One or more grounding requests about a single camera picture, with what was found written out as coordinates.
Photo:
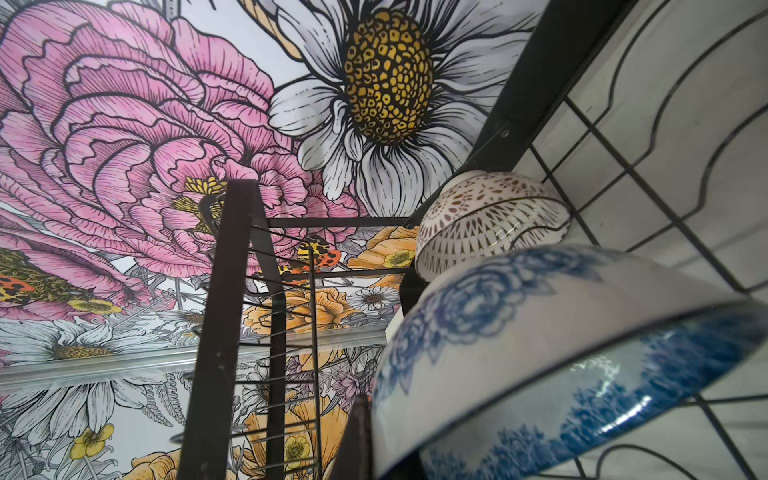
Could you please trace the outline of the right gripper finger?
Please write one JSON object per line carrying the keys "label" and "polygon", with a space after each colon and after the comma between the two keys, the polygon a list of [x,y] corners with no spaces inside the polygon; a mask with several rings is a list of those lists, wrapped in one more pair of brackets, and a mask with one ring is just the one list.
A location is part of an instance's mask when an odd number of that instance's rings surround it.
{"label": "right gripper finger", "polygon": [[372,479],[371,425],[370,400],[365,394],[357,395],[333,462],[330,480]]}

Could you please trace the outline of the blue floral bowl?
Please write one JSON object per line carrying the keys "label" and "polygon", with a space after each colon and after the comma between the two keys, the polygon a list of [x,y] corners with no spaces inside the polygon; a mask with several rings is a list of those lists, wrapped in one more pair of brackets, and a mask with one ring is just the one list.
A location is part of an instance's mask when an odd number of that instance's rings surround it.
{"label": "blue floral bowl", "polygon": [[388,342],[373,474],[526,479],[704,390],[767,338],[767,307],[591,245],[473,260],[435,279]]}

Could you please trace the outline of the black wire dish rack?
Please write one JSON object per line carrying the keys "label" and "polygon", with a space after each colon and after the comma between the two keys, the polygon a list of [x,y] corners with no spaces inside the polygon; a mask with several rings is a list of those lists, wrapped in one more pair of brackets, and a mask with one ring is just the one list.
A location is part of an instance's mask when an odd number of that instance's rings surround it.
{"label": "black wire dish rack", "polygon": [[420,454],[435,479],[765,478],[723,411],[767,418],[767,5],[656,1],[631,17],[521,173],[467,174],[424,217],[433,279],[382,358],[428,411],[550,374],[468,413]]}

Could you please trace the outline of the maroon patterned white bowl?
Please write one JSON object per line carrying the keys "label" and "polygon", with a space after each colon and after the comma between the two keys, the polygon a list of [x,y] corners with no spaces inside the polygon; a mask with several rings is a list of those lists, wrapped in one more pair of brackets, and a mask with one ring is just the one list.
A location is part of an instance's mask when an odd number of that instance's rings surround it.
{"label": "maroon patterned white bowl", "polygon": [[462,173],[422,218],[416,273],[431,282],[478,257],[558,243],[571,219],[572,208],[550,186],[513,172]]}

